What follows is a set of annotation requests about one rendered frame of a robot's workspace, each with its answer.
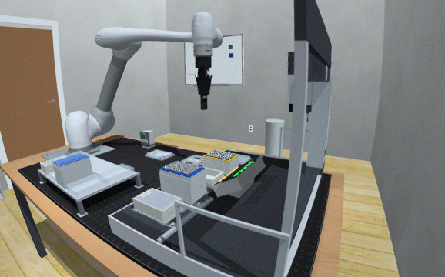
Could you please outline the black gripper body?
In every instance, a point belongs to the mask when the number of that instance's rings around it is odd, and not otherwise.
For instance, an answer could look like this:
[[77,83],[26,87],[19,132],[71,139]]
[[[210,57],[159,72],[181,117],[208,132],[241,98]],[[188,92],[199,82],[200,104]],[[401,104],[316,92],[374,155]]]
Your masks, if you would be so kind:
[[212,67],[212,57],[209,56],[200,56],[195,57],[196,60],[196,68],[198,72],[203,72],[203,79],[206,79],[207,70]]

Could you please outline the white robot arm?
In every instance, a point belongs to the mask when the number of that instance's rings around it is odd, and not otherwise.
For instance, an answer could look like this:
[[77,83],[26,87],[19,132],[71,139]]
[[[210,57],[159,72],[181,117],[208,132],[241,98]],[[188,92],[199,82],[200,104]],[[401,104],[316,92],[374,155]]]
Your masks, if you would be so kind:
[[98,104],[93,106],[89,115],[83,111],[76,111],[67,116],[65,131],[69,151],[63,155],[77,151],[83,151],[90,155],[100,152],[99,149],[93,148],[92,139],[113,128],[115,118],[111,109],[112,103],[126,63],[141,48],[142,41],[191,42],[193,43],[194,57],[212,57],[212,47],[218,48],[223,43],[223,34],[218,28],[216,30],[212,15],[208,12],[199,12],[194,15],[192,32],[122,27],[104,28],[97,32],[95,35],[96,44],[112,49],[112,60]]

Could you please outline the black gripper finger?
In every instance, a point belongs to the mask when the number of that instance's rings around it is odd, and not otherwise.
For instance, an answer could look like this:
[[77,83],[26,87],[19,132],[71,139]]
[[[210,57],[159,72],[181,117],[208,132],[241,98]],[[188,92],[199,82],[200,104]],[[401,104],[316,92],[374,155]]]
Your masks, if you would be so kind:
[[[201,75],[201,81],[202,81],[202,110],[207,110],[207,95],[209,95],[210,91],[210,85],[212,80],[212,75],[210,75],[209,71],[207,70],[207,76],[206,79],[203,79],[203,72],[200,72]],[[205,85],[205,87],[204,87]]]
[[[200,72],[198,72],[197,75],[195,75],[196,77],[196,83],[197,83],[197,88],[198,88],[198,93],[201,95],[202,94],[202,81],[201,81],[201,75]],[[202,96],[201,97],[201,110],[202,110]]]

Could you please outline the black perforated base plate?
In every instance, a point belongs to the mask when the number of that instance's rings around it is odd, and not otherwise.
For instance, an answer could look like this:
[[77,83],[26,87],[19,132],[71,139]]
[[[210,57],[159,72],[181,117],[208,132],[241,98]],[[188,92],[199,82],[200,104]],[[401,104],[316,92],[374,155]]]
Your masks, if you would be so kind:
[[[161,186],[159,177],[160,168],[174,161],[181,162],[191,155],[204,156],[207,153],[160,144],[156,144],[151,148],[144,148],[141,147],[144,146],[141,144],[141,141],[124,137],[104,142],[102,145],[115,149],[96,155],[96,157],[116,165],[125,164],[134,167],[135,172],[140,172],[141,183],[144,186],[139,189],[134,187],[136,185],[136,178],[132,177],[118,185],[114,185],[110,189],[83,199],[82,204],[88,215],[81,218],[77,215],[79,211],[74,199],[64,193],[46,177],[44,177],[44,179],[47,182],[39,183],[38,169],[41,168],[40,162],[20,168],[18,172],[91,233],[152,274],[158,277],[188,277],[145,254],[112,233],[108,215],[131,204],[134,197],[146,190],[151,188],[158,189]],[[172,152],[175,155],[164,161],[145,157],[147,152],[155,151],[156,149]],[[313,212],[290,277],[311,277],[323,227],[331,177],[332,174],[323,173]]]

